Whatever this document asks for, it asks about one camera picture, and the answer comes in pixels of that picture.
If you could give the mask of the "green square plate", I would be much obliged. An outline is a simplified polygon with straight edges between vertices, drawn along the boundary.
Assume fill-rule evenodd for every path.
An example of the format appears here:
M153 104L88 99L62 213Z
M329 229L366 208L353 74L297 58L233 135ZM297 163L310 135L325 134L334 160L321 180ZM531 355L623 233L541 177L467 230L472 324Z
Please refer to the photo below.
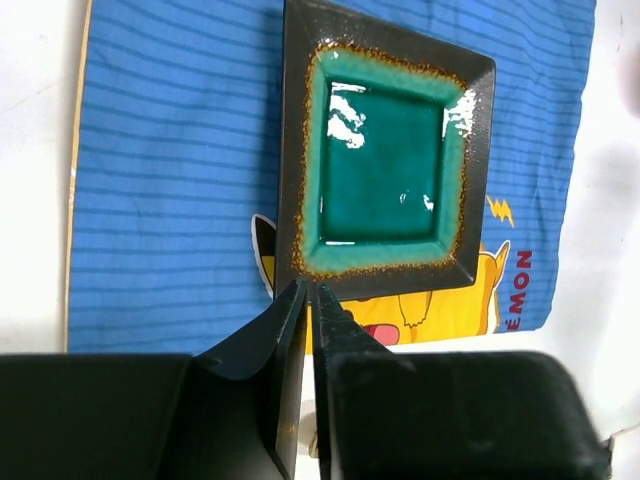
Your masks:
M496 65L339 6L284 6L273 287L342 300L476 279Z

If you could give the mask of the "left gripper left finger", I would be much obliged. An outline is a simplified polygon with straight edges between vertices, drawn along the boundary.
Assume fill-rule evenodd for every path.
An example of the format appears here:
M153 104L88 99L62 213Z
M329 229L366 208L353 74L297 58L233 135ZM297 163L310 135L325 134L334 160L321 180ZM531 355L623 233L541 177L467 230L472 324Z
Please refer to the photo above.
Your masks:
M306 293L291 282L258 317L194 365L192 476L290 479L294 475Z

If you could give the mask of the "blue yellow printed cloth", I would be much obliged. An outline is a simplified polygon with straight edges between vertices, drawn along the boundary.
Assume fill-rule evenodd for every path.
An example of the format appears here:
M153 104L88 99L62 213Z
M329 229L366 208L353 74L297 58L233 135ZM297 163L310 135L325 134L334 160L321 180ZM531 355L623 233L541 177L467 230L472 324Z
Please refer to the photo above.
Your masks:
M280 1L95 1L74 162L67 348L201 351L269 303ZM592 1L353 1L491 57L479 269L489 331L541 327L558 272Z

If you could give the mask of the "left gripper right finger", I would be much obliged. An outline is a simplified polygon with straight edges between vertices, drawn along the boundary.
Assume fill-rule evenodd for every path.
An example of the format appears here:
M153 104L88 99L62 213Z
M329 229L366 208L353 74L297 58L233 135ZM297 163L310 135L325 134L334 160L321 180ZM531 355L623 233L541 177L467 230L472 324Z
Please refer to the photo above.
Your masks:
M336 360L339 354L390 355L391 351L345 312L327 285L312 285L310 300L318 461L320 477L331 479L331 434L335 428L331 425L334 401L330 361Z

